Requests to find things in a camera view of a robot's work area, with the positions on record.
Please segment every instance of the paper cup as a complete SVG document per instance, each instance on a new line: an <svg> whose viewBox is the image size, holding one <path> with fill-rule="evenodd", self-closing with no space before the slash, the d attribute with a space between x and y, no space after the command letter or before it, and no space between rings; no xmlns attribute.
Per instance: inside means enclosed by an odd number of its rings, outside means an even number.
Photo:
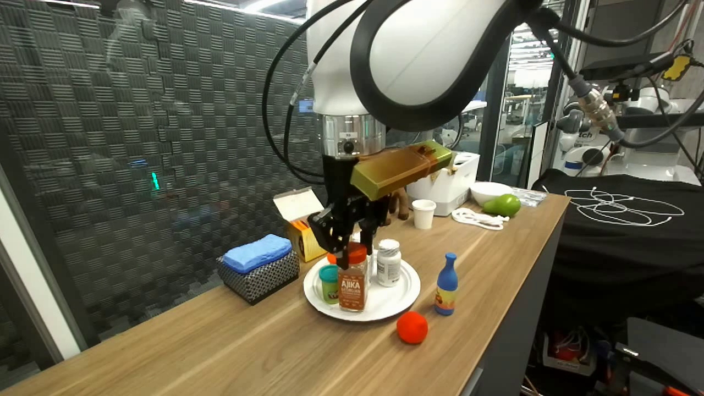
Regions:
<svg viewBox="0 0 704 396"><path fill-rule="evenodd" d="M413 223L419 230L429 230L433 226L433 215L435 214L435 202L429 199L416 199L411 204L413 206Z"/></svg>

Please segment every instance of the black patterned box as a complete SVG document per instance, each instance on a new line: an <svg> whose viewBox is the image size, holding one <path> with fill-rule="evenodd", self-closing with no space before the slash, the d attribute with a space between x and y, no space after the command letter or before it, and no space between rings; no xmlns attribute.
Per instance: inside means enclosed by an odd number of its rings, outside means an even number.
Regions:
<svg viewBox="0 0 704 396"><path fill-rule="evenodd" d="M252 305L298 279L299 267L294 250L245 274L236 272L218 257L218 275L222 282Z"/></svg>

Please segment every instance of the wooden countertop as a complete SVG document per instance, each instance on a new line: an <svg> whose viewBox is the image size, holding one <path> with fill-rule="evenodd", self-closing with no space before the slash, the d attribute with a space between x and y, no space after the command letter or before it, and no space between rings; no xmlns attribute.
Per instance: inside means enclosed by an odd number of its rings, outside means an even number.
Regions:
<svg viewBox="0 0 704 396"><path fill-rule="evenodd" d="M318 313L301 276L254 307L217 287L2 392L2 395L458 395L568 198L523 208L503 231L394 219L377 240L401 242L421 280L413 309L427 339L403 344L394 319L346 323ZM457 309L432 309L445 252L457 254Z"/></svg>

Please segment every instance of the jar label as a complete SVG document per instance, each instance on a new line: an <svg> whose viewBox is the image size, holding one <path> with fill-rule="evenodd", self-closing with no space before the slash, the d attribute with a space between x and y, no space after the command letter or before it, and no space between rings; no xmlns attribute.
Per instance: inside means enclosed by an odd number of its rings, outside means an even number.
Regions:
<svg viewBox="0 0 704 396"><path fill-rule="evenodd" d="M362 310L365 303L365 276L363 274L338 275L338 298L341 308Z"/></svg>
<svg viewBox="0 0 704 396"><path fill-rule="evenodd" d="M437 307L440 309L455 309L456 295L457 290L443 290L438 287L437 292L435 293L435 305L437 305Z"/></svg>

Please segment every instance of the orange ball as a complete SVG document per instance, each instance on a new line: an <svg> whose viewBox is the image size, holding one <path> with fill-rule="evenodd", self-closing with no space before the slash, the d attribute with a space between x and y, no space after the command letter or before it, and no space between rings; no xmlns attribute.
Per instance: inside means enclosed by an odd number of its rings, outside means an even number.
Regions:
<svg viewBox="0 0 704 396"><path fill-rule="evenodd" d="M423 315L408 311L396 321L398 336L409 344L420 344L428 335L428 321Z"/></svg>

